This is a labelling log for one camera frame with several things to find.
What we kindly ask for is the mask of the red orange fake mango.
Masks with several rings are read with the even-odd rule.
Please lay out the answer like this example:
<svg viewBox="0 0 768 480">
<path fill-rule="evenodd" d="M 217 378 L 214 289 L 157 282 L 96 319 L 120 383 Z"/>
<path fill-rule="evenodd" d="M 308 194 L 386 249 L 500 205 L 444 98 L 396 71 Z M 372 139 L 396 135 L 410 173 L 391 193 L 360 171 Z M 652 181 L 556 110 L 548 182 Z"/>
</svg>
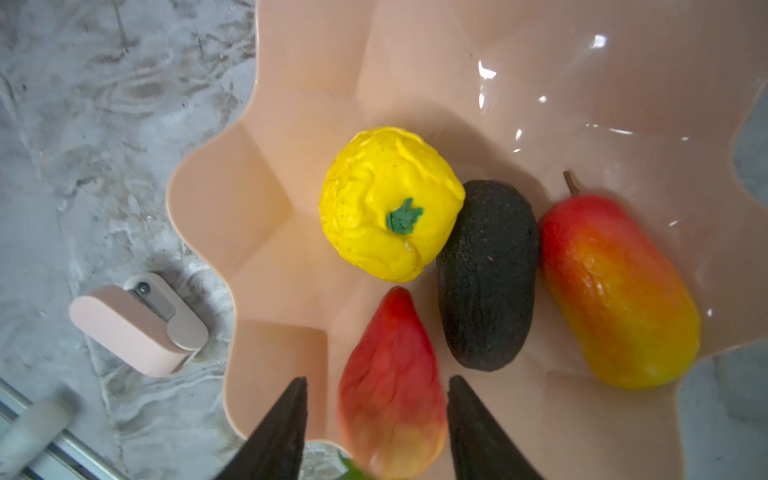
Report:
<svg viewBox="0 0 768 480">
<path fill-rule="evenodd" d="M 678 271 L 617 201 L 582 191 L 540 219 L 540 269 L 592 373 L 630 390 L 683 376 L 697 358 L 701 316 Z"/>
</svg>

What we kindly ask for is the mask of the yellow fake lemon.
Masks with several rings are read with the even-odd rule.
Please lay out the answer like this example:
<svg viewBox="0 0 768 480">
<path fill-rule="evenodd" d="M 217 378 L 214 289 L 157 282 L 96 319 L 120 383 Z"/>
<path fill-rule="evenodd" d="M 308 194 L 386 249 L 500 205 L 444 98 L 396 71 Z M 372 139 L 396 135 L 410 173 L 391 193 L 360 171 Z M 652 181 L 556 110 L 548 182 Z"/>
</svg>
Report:
<svg viewBox="0 0 768 480">
<path fill-rule="evenodd" d="M 323 183 L 322 230 L 350 264 L 388 282 L 417 278 L 441 252 L 465 189 L 421 137 L 396 127 L 358 133 Z"/>
</svg>

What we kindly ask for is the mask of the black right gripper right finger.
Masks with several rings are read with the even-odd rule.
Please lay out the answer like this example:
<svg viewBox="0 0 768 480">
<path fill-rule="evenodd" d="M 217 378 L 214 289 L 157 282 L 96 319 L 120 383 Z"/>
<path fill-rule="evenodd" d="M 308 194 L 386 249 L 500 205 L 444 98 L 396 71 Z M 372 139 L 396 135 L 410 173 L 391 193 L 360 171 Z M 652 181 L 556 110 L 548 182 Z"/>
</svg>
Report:
<svg viewBox="0 0 768 480">
<path fill-rule="evenodd" d="M 460 375 L 449 379 L 447 416 L 457 479 L 543 478 Z"/>
</svg>

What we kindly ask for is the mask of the dark fake avocado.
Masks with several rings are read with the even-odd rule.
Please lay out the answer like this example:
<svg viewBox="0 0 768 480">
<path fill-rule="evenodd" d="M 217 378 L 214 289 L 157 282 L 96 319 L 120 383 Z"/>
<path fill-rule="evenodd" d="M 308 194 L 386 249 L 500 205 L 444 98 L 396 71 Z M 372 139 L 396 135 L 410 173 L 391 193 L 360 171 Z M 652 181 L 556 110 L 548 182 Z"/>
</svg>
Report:
<svg viewBox="0 0 768 480">
<path fill-rule="evenodd" d="M 446 343 L 463 367 L 499 370 L 521 351 L 535 303 L 540 234 L 513 186 L 470 180 L 451 235 L 437 257 Z"/>
</svg>

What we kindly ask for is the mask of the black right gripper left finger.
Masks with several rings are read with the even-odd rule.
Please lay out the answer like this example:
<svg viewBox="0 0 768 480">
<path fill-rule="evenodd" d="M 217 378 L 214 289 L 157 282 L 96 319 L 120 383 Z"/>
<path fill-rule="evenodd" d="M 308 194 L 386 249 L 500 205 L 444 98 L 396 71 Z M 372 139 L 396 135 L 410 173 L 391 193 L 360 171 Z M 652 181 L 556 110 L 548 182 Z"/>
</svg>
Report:
<svg viewBox="0 0 768 480">
<path fill-rule="evenodd" d="M 308 420 L 308 382 L 294 378 L 216 480 L 296 480 Z"/>
</svg>

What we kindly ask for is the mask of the red fake strawberry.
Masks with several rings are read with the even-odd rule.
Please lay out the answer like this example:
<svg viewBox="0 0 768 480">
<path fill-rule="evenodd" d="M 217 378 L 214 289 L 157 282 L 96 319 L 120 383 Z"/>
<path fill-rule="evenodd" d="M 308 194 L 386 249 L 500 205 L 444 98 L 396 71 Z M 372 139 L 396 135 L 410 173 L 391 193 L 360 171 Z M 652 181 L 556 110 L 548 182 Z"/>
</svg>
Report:
<svg viewBox="0 0 768 480">
<path fill-rule="evenodd" d="M 338 386 L 344 447 L 377 479 L 410 479 L 439 457 L 448 435 L 446 394 L 410 292 L 382 298 Z"/>
</svg>

